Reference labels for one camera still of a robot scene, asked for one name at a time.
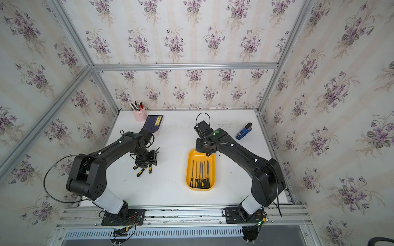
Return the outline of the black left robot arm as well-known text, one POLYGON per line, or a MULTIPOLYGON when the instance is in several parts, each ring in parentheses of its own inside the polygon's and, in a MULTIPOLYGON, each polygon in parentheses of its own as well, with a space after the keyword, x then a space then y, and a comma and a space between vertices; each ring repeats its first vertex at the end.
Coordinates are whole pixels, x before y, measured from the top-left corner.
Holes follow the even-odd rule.
POLYGON ((137 177, 157 163, 157 151, 148 150, 155 139, 153 133, 141 129, 139 133, 126 132, 110 145, 90 154, 77 155, 72 163, 66 189, 86 197, 105 212, 126 216, 128 205, 107 188, 107 169, 118 159, 130 154, 135 160, 134 169, 140 169, 137 177))

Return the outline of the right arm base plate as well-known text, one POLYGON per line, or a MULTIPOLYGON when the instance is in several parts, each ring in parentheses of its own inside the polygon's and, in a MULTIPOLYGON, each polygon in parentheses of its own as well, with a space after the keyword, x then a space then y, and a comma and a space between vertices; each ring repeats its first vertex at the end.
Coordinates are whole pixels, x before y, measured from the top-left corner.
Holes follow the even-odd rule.
POLYGON ((267 222, 267 214, 263 209, 259 209, 253 214, 248 214, 242 207, 228 207, 222 209, 222 216, 227 224, 257 224, 267 222))

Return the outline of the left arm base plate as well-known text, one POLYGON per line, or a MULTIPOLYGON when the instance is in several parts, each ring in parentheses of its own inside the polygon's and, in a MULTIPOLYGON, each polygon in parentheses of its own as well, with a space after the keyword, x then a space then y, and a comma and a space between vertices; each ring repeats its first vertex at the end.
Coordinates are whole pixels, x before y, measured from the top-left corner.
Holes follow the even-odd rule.
POLYGON ((144 221, 145 209, 128 209, 126 212, 120 211, 119 214, 110 214, 105 212, 102 218, 101 226, 128 226, 132 224, 142 225, 144 221))

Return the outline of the file tool moved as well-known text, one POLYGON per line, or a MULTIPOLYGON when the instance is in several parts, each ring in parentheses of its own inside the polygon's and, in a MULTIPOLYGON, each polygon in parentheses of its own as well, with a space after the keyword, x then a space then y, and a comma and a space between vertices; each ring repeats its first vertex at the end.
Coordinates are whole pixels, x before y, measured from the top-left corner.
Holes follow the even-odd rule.
POLYGON ((210 188, 209 161, 206 162, 205 173, 206 173, 206 178, 205 178, 206 184, 205 184, 205 187, 206 187, 206 189, 209 189, 210 188))
POLYGON ((199 164, 199 180, 198 180, 198 188, 202 188, 202 162, 199 164))
POLYGON ((206 188, 206 177, 205 177, 205 162, 202 162, 202 167, 201 167, 201 188, 205 189, 206 188))
POLYGON ((195 174, 194 174, 194 178, 195 178, 195 188, 197 189, 199 187, 199 162, 196 161, 195 163, 195 174))

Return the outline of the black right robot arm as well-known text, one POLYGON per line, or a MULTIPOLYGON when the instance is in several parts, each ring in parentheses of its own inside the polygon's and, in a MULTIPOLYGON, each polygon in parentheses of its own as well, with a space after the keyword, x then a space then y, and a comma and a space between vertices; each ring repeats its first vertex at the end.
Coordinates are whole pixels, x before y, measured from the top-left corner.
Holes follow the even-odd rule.
POLYGON ((279 195, 286 189, 280 164, 264 159, 237 143, 223 129, 212 130, 195 126, 199 138, 196 150, 212 155, 220 152, 238 164, 252 179, 250 194, 239 204, 238 215, 246 220, 257 210, 279 204, 279 195))

